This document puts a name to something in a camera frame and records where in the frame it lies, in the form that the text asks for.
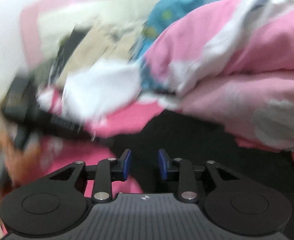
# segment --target pink blanket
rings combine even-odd
[[[151,88],[183,97],[183,113],[256,145],[294,151],[294,0],[197,8],[159,36],[142,68]]]

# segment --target logo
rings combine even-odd
[[[150,197],[149,197],[149,196],[147,196],[147,195],[144,195],[143,197],[141,197],[141,199],[146,201],[146,200],[149,200],[149,199],[150,199]]]

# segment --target gray ribbed plate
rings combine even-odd
[[[5,240],[29,238],[9,234]],[[195,204],[173,194],[119,194],[109,204],[95,205],[76,228],[47,240],[288,240],[281,233],[237,236],[210,222]]]

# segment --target white fabric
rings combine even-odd
[[[99,119],[128,105],[140,91],[138,64],[100,59],[90,69],[68,76],[63,112],[80,122]]]
[[[44,92],[39,93],[37,102],[40,106],[40,109],[47,112],[50,111],[53,95],[54,95],[53,89],[52,90],[47,89],[47,90],[44,90]]]

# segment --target black circular disc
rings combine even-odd
[[[67,231],[85,214],[87,202],[73,187],[61,181],[31,183],[8,194],[0,206],[6,228],[34,237]]]
[[[230,180],[208,194],[204,211],[229,232],[262,236],[284,229],[292,207],[276,190],[254,182]]]

